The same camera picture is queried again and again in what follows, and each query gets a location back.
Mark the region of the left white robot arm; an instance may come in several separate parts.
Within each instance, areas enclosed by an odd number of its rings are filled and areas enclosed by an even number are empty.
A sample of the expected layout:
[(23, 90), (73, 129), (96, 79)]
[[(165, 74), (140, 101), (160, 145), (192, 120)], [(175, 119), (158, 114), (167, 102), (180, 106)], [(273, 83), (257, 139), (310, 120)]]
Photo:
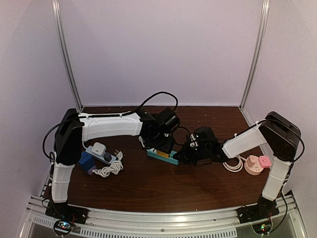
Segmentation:
[(112, 136), (138, 136), (146, 149), (157, 149), (170, 153), (174, 146), (172, 131), (178, 126), (175, 111), (166, 108), (158, 114), (144, 110), (120, 114), (77, 113), (66, 111), (56, 127), (53, 151), (55, 153), (52, 181), (52, 212), (60, 220), (71, 216), (71, 209), (64, 203), (70, 177), (75, 164), (81, 157), (81, 144), (91, 139)]

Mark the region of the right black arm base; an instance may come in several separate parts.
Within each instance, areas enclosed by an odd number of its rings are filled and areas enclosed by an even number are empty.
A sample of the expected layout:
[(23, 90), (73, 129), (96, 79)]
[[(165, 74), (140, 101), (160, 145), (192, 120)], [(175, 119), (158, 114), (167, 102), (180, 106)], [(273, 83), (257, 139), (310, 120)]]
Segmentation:
[(269, 216), (278, 215), (276, 199), (268, 200), (261, 194), (255, 205), (242, 205), (236, 209), (240, 224), (268, 219)]

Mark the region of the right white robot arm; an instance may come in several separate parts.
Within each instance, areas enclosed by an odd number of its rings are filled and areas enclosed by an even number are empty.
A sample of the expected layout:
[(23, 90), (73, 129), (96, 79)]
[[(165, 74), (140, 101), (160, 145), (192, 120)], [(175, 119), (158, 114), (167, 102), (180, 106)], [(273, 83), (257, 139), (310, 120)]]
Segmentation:
[(303, 144), (297, 126), (278, 114), (270, 112), (265, 119), (220, 143), (209, 126), (201, 126), (186, 136), (186, 142), (173, 157), (185, 164), (196, 165), (198, 161), (210, 159), (224, 163), (253, 148), (268, 145), (273, 152), (273, 165), (262, 191), (263, 200), (254, 207), (254, 215), (264, 219), (273, 211), (274, 201), (287, 182), (297, 155), (299, 144)]

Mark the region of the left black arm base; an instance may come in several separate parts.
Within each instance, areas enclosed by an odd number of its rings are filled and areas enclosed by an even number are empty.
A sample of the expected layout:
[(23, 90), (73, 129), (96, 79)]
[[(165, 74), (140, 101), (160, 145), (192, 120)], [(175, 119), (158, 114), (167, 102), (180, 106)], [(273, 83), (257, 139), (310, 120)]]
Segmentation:
[(52, 199), (50, 199), (45, 214), (49, 217), (63, 221), (85, 224), (88, 215), (88, 209), (71, 206), (67, 202), (55, 203)]

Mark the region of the yellow cube adapter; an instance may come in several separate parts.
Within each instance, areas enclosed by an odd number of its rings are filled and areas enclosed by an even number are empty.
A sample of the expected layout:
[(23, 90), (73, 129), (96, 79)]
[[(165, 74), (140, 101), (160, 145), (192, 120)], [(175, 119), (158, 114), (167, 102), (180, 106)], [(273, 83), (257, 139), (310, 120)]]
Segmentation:
[(157, 151), (157, 156), (159, 158), (170, 159), (170, 154), (167, 154), (167, 153), (162, 152), (162, 151)]

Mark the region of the pink round socket base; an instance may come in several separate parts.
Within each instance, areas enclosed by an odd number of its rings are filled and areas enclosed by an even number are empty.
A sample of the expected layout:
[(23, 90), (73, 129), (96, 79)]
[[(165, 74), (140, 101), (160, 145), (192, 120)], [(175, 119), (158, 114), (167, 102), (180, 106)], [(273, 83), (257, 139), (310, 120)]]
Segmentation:
[(244, 169), (247, 173), (253, 176), (258, 176), (264, 169), (260, 165), (259, 157), (250, 155), (245, 163), (244, 163)]

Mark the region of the pink cube adapter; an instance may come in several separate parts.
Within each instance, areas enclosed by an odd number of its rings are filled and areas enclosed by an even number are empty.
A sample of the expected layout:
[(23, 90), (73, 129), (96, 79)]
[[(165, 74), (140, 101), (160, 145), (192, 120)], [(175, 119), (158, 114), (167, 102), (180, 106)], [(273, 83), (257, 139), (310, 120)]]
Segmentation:
[(269, 168), (272, 165), (270, 158), (264, 155), (259, 156), (259, 163), (260, 163), (260, 166), (264, 169)]

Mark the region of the teal power strip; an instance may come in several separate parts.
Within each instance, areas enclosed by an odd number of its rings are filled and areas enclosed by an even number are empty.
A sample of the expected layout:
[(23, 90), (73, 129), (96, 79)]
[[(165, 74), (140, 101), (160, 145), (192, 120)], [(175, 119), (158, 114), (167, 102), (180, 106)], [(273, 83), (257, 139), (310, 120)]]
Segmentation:
[(173, 158), (174, 154), (176, 154), (176, 151), (171, 151), (170, 154), (167, 154), (167, 153), (164, 153), (162, 151), (158, 151), (154, 148), (147, 149), (148, 156), (155, 158), (155, 159), (158, 159), (158, 160), (161, 160), (161, 161), (164, 161), (164, 162), (167, 162), (167, 163), (170, 163), (170, 164), (173, 164), (173, 165), (178, 165), (179, 161), (177, 159)]

